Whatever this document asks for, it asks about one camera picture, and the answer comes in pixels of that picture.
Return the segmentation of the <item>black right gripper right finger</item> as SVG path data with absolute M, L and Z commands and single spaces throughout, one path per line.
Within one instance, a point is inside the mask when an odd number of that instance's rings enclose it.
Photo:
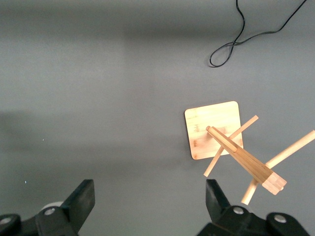
M 291 215 L 271 212 L 259 218 L 242 206 L 232 206 L 215 179 L 206 180 L 206 207 L 211 218 L 199 236 L 308 236 Z

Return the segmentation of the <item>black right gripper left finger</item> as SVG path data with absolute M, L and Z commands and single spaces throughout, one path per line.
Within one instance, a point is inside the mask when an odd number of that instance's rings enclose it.
M 59 206 L 49 205 L 28 220 L 18 214 L 0 216 L 2 236 L 77 236 L 95 206 L 92 179 L 83 180 Z

